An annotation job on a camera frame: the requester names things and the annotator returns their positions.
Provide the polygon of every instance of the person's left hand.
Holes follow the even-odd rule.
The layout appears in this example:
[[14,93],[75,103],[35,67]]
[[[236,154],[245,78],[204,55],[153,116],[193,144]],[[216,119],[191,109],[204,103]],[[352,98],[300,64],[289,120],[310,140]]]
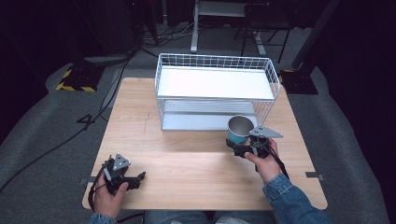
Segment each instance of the person's left hand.
[[102,172],[95,186],[93,199],[95,212],[107,217],[116,218],[120,213],[122,198],[128,189],[128,185],[127,182],[122,183],[116,195],[112,195],[107,190],[105,174]]

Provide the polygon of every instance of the white wire basket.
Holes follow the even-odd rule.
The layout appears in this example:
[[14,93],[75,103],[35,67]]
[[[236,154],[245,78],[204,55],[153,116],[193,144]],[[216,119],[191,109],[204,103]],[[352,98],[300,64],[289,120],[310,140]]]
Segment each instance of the white wire basket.
[[155,92],[163,130],[224,131],[235,115],[263,125],[279,95],[268,58],[160,54]]

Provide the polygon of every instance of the table surface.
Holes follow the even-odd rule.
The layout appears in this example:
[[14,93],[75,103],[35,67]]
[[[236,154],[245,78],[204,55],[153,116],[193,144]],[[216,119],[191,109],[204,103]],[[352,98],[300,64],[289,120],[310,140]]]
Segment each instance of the table surface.
[[[327,201],[284,89],[264,125],[276,139],[291,182],[319,209]],[[126,192],[124,209],[271,210],[254,165],[226,147],[226,132],[162,131],[152,78],[125,78],[112,110],[92,175],[120,153],[131,161],[126,176],[146,171],[139,189]],[[88,204],[87,187],[83,206]]]

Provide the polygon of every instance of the denim jacket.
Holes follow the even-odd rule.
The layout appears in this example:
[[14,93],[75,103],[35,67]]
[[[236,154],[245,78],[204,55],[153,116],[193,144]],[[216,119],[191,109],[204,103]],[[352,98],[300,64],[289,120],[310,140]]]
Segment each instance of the denim jacket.
[[[268,182],[262,191],[274,208],[277,220],[281,224],[288,223],[332,223],[326,215],[311,205],[306,195],[282,174]],[[245,224],[239,218],[225,217],[218,223]],[[92,215],[90,224],[117,224],[111,217],[99,214]]]

